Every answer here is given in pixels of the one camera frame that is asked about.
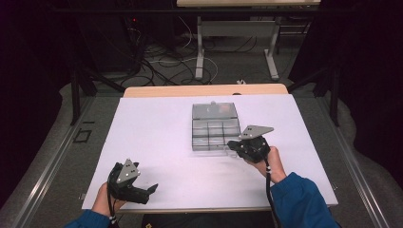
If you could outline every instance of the cable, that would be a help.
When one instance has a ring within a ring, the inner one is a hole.
[[[241,48],[245,47],[246,44],[248,44],[249,41],[252,40],[252,38],[254,38],[254,37],[255,37],[255,42],[254,42],[254,44],[253,44],[250,48],[248,48],[247,50],[240,50]],[[212,52],[212,53],[236,53],[236,52],[242,52],[242,53],[244,53],[244,52],[248,52],[248,51],[252,50],[253,48],[255,48],[255,46],[256,46],[257,43],[258,43],[258,37],[256,37],[256,36],[251,36],[251,37],[249,37],[248,40],[246,40],[246,42],[244,42],[244,43],[243,43],[240,47],[238,47],[237,49],[234,49],[234,50],[213,50],[212,48],[210,48],[210,49],[207,50],[207,52]]]
[[[136,32],[138,33],[137,39],[136,39],[136,41],[134,42],[135,45],[138,45],[138,44],[139,44],[139,41],[140,41],[140,37],[142,36],[142,33],[141,33],[139,30],[135,29],[135,28],[128,28],[127,30],[136,31]]]
[[[281,227],[281,223],[280,223],[278,215],[276,213],[275,204],[273,203],[273,199],[272,199],[272,196],[270,194],[271,193],[270,192],[270,188],[271,188],[270,181],[271,181],[272,170],[270,168],[269,161],[267,161],[267,158],[264,159],[264,162],[266,163],[266,175],[267,175],[266,176],[266,195],[267,195],[267,199],[269,199],[269,204],[270,204],[270,207],[272,208],[272,214],[273,214],[273,217],[274,217],[275,222],[277,224],[277,227]]]
[[[160,58],[160,60],[158,60],[158,61],[152,61],[152,62],[149,62],[149,63],[150,64],[158,63],[161,67],[178,67],[178,66],[184,64],[183,58],[178,59],[177,61],[166,61],[166,60],[162,60],[162,58]],[[172,66],[165,66],[165,65],[162,65],[162,64],[172,64]]]
[[[219,67],[217,66],[217,64],[213,61],[213,60],[211,60],[211,59],[209,59],[209,58],[205,58],[205,57],[203,57],[204,59],[206,59],[206,60],[208,60],[208,61],[210,61],[215,67],[216,67],[216,73],[214,74],[214,76],[208,81],[208,83],[212,83],[213,82],[213,80],[217,77],[217,75],[218,75],[218,73],[219,73]],[[183,62],[188,62],[188,61],[191,61],[191,60],[197,60],[198,59],[198,57],[194,57],[194,58],[190,58],[190,59],[186,59],[186,60],[180,60],[180,61],[152,61],[152,62],[149,62],[150,64],[155,64],[155,63],[171,63],[171,64],[177,64],[177,63],[183,63]]]
[[[163,84],[164,86],[166,86],[166,83],[167,83],[167,82],[172,82],[172,79],[173,79],[173,78],[175,78],[176,76],[178,76],[179,74],[181,74],[181,73],[183,73],[183,72],[185,72],[185,71],[187,71],[187,70],[189,70],[191,76],[194,77],[194,74],[193,74],[191,68],[190,68],[187,64],[185,64],[182,60],[178,60],[178,61],[161,61],[161,60],[160,60],[160,61],[153,61],[152,63],[158,63],[161,67],[178,67],[179,65],[184,65],[184,66],[187,68],[187,69],[182,70],[181,72],[179,72],[179,73],[173,75],[172,77],[167,78],[167,80],[165,80],[165,82],[164,82],[164,84]],[[164,65],[162,65],[162,63],[175,64],[175,65],[174,65],[174,66],[164,66]]]
[[[121,219],[124,217],[125,214],[122,214],[119,219],[118,219],[118,223],[121,221]]]
[[[151,36],[147,36],[150,40],[152,40],[154,43],[158,44],[155,47],[148,47],[147,50],[144,52],[147,54],[145,58],[154,58],[157,56],[165,55],[168,54],[168,49],[164,47],[162,44],[158,43],[158,41],[154,40]]]
[[[172,85],[172,86],[178,86],[178,84],[170,81],[168,78],[166,78],[163,74],[161,74],[158,70],[156,70],[150,63],[148,63],[146,60],[143,60],[143,63],[151,69],[151,71],[157,76],[159,79],[163,81],[164,85]]]
[[[109,226],[114,225],[116,222],[116,217],[115,217],[115,202],[113,202],[113,206],[111,205],[111,197],[110,197],[110,189],[109,189],[109,183],[110,183],[110,176],[113,174],[115,168],[112,169],[112,171],[109,173],[109,176],[107,177],[107,185],[106,185],[106,194],[107,194],[107,205],[109,206]]]
[[[185,46],[183,46],[182,48],[186,48],[191,42],[192,42],[192,30],[190,30],[190,27],[183,21],[183,19],[181,17],[179,17],[179,19],[181,19],[181,21],[183,22],[183,24],[187,27],[187,29],[189,30],[189,41],[187,42],[187,44]]]
[[[198,82],[198,83],[200,83],[200,84],[202,84],[202,85],[211,85],[211,73],[210,73],[210,71],[208,71],[208,70],[205,69],[205,68],[204,68],[203,70],[207,71],[207,73],[208,73],[208,80],[207,80],[206,82],[204,82],[203,80],[195,79],[195,76],[194,76],[194,74],[192,73],[192,74],[190,75],[190,78],[188,78],[188,79],[182,79],[182,80],[181,80],[181,84],[182,84],[182,85],[189,85],[189,84],[191,84],[192,82]],[[181,72],[179,72],[179,73],[173,75],[173,76],[172,76],[171,78],[169,78],[169,79],[173,79],[174,77],[178,76],[179,74],[181,74],[181,73],[184,72],[184,71],[187,71],[187,69],[185,69],[185,70],[183,70],[183,71],[181,71]]]
[[[131,77],[131,78],[124,79],[123,81],[121,81],[121,86],[123,86],[123,84],[124,84],[125,82],[127,82],[128,80],[130,80],[130,79],[135,79],[135,78],[146,78],[146,79],[148,80],[148,82],[147,82],[146,84],[144,84],[144,85],[137,85],[137,86],[148,86],[148,85],[153,85],[153,86],[155,86],[154,82],[152,81],[152,78],[148,78],[148,77],[142,76],[142,75],[136,75],[136,76],[133,76],[133,77]]]
[[[192,52],[190,53],[190,54],[187,54],[187,55],[185,55],[185,56],[189,56],[189,55],[192,55],[192,54],[194,54],[197,50],[198,50],[198,47],[197,47],[197,45],[196,45],[196,42],[194,42],[194,41],[197,41],[197,37],[195,37],[195,34],[191,34],[191,39],[192,39],[192,41],[193,42],[190,42],[187,46],[183,46],[184,48],[181,48],[181,50],[183,50],[183,49],[190,49],[190,50],[192,50]]]

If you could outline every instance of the white table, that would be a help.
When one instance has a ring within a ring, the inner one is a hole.
[[[178,0],[178,7],[206,8],[206,7],[279,7],[279,6],[306,6],[318,5],[320,0]],[[257,36],[269,37],[268,49],[264,50],[271,79],[279,80],[273,52],[278,38],[280,17],[276,21],[202,21],[198,17],[198,59],[196,63],[196,79],[202,78],[204,49],[203,36]]]
[[[284,91],[285,87],[279,86],[275,85],[274,89]],[[150,93],[153,97],[142,97],[142,92],[148,89],[139,88],[140,96],[130,98],[136,89],[131,93],[128,91],[128,95],[120,100],[83,209],[92,207],[99,186],[106,181],[115,162],[124,163],[130,158],[140,163],[142,173],[133,185],[146,189],[158,183],[159,187],[150,196],[148,204],[127,203],[121,212],[269,210],[265,179],[255,168],[239,158],[199,156],[192,151],[192,104],[212,101],[234,103],[241,129],[248,124],[273,126],[275,130],[264,137],[269,144],[278,147],[286,173],[294,171],[311,179],[326,203],[336,205],[335,194],[292,95],[284,92],[270,94],[270,90],[267,91],[269,94],[204,95],[208,90],[212,94],[226,94],[228,91],[245,94],[247,89],[252,89],[254,93],[254,87],[263,90],[270,86],[168,87],[168,90],[179,92],[176,93],[178,97],[158,97],[153,92]],[[196,96],[185,96],[185,91],[196,93]]]

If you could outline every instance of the black cable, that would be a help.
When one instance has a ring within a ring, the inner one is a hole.
[[[109,207],[109,213],[110,213],[109,219],[110,219],[110,221],[112,221],[113,218],[115,217],[114,206],[112,207],[111,201],[110,201],[110,189],[109,189],[110,176],[112,175],[113,172],[114,172],[114,169],[109,173],[109,176],[107,177],[107,185],[106,185],[107,205]]]
[[[211,83],[211,72],[210,72],[209,70],[207,70],[206,68],[203,68],[203,70],[208,73],[208,80],[207,80],[206,82],[204,82],[203,80],[195,79],[195,76],[192,74],[192,77],[191,77],[191,78],[181,80],[181,84],[183,84],[183,85],[189,85],[189,84],[191,84],[192,82],[195,82],[195,81],[196,81],[196,82],[198,82],[198,83],[201,83],[202,85],[212,85],[212,83]]]
[[[264,162],[266,163],[266,195],[267,195],[267,199],[269,199],[269,204],[270,204],[270,207],[272,208],[272,213],[273,213],[273,217],[275,218],[276,224],[278,227],[281,227],[281,222],[279,221],[278,215],[276,213],[275,204],[273,203],[273,199],[272,199],[272,195],[271,195],[271,191],[270,191],[271,190],[271,186],[270,186],[271,169],[270,169],[269,161],[267,161],[267,158],[265,158]]]
[[[148,80],[148,82],[147,83],[145,83],[145,84],[143,84],[143,85],[136,85],[136,86],[148,86],[148,85],[155,85],[154,84],[154,82],[152,81],[152,78],[148,78],[147,76],[143,76],[143,75],[136,75],[136,76],[133,76],[133,77],[130,77],[130,78],[126,78],[126,79],[124,79],[123,81],[121,81],[121,86],[123,86],[123,84],[125,83],[125,82],[127,82],[128,80],[130,80],[130,79],[135,79],[135,78],[145,78],[145,79],[147,79]]]
[[[333,216],[333,215],[332,215],[332,210],[330,210],[330,208],[328,208],[328,210],[329,210],[330,215]],[[339,228],[343,228],[343,227],[341,226],[341,224],[340,224],[338,221],[335,220],[335,223],[337,224],[337,226],[338,226]]]
[[[130,72],[127,73],[127,75],[125,76],[120,76],[120,77],[113,77],[113,78],[107,78],[109,81],[111,82],[119,82],[121,80],[128,80],[130,78],[135,77],[136,72],[134,72],[134,69],[130,70]],[[101,82],[100,80],[98,80],[97,78],[91,77],[92,81],[96,81],[96,82]]]
[[[124,215],[125,215],[125,214],[122,214],[122,215],[119,217],[118,223],[119,223],[119,221],[121,221],[121,219],[124,217]]]
[[[178,66],[180,66],[181,64],[184,64],[184,65],[185,65],[185,63],[183,62],[183,57],[182,57],[182,56],[181,56],[181,58],[174,58],[174,59],[175,59],[175,62],[164,61],[164,60],[163,60],[164,57],[167,57],[167,56],[163,56],[163,57],[161,57],[161,58],[157,61],[158,64],[159,64],[161,67],[171,68],[171,67],[178,67]]]
[[[115,214],[115,203],[116,203],[116,199],[113,201],[113,205],[112,205],[112,210],[113,210],[113,214]]]
[[[156,70],[148,61],[143,60],[143,63],[145,66],[147,66],[151,71],[154,72],[155,76],[157,76],[159,79],[163,81],[164,85],[172,85],[172,86],[178,86],[178,84],[170,81],[168,78],[166,78],[161,72]]]
[[[173,58],[177,58],[177,55],[181,56],[183,58],[183,56],[181,54],[179,54],[178,52],[171,50],[170,48],[166,47],[164,44],[162,44],[160,41],[154,39],[154,37],[149,36],[148,34],[145,34],[148,39],[150,40],[151,43],[159,46],[160,49],[158,49],[157,51],[152,51],[152,52],[157,52],[156,55],[148,55],[147,58],[154,58],[157,56],[171,56]]]
[[[145,52],[145,58],[155,58],[157,56],[162,56],[162,55],[166,55],[167,53],[169,53],[168,49],[166,47],[162,47],[160,44],[157,44],[157,47],[152,47],[146,50]]]
[[[187,65],[185,65],[185,66],[186,66],[186,69],[184,69],[184,70],[182,70],[182,71],[180,71],[180,72],[178,72],[178,73],[172,75],[172,76],[169,78],[169,80],[172,80],[173,78],[179,76],[180,74],[182,74],[183,72],[186,72],[187,70],[190,71],[191,77],[194,78],[194,74],[193,74],[192,70],[190,69],[190,67],[187,66]]]
[[[214,41],[214,39],[212,39],[212,40],[210,40],[209,42],[211,42],[211,43],[213,43],[213,47],[206,47],[205,46],[205,43],[206,42],[208,42],[208,40],[203,40],[203,42],[202,42],[202,47],[205,49],[205,50],[210,50],[210,49],[213,49],[213,48],[215,48],[216,47],[216,42]]]
[[[248,48],[247,50],[240,50],[241,48],[245,47],[246,44],[248,44],[249,41],[252,40],[252,38],[254,38],[254,37],[255,37],[255,42],[254,42],[254,44],[253,44],[250,48]],[[237,52],[238,52],[238,53],[245,53],[245,52],[248,52],[248,51],[252,50],[253,48],[255,48],[255,46],[256,46],[257,43],[258,43],[258,37],[256,37],[256,36],[251,36],[251,37],[249,37],[249,39],[246,40],[246,42],[244,42],[240,47],[238,47],[238,48],[236,48],[236,49],[234,49],[234,50],[213,50],[213,49],[211,48],[211,49],[208,49],[207,52],[211,52],[211,53],[237,53]]]

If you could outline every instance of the blue sleeve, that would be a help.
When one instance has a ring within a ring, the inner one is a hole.
[[[67,224],[65,228],[107,228],[108,226],[108,217],[93,212],[91,210],[85,210],[79,218]]]
[[[282,227],[338,227],[317,185],[296,173],[271,188]]]

